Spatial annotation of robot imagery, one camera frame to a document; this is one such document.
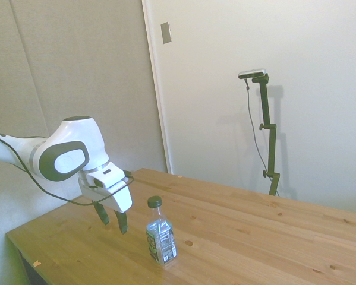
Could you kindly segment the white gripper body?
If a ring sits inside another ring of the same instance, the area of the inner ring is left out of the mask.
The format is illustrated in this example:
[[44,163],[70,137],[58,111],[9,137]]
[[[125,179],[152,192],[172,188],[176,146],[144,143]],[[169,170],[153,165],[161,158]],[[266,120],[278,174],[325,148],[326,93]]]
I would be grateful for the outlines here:
[[130,190],[127,186],[127,182],[129,181],[130,180],[128,178],[125,178],[111,187],[101,188],[96,185],[88,185],[84,179],[78,178],[78,184],[81,192],[86,198],[89,198],[94,202],[98,202],[99,200],[109,196],[109,198],[101,201],[100,204],[115,211],[119,211],[120,213],[126,212],[133,204]]

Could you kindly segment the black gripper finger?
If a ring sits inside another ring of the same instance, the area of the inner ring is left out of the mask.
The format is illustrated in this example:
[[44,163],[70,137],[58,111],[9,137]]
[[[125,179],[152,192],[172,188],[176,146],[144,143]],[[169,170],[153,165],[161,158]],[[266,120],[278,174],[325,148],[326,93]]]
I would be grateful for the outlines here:
[[104,225],[109,224],[109,217],[108,214],[104,208],[104,206],[100,203],[94,203],[94,209],[96,210],[100,220]]
[[120,232],[124,235],[128,230],[127,214],[126,212],[114,211],[118,220]]

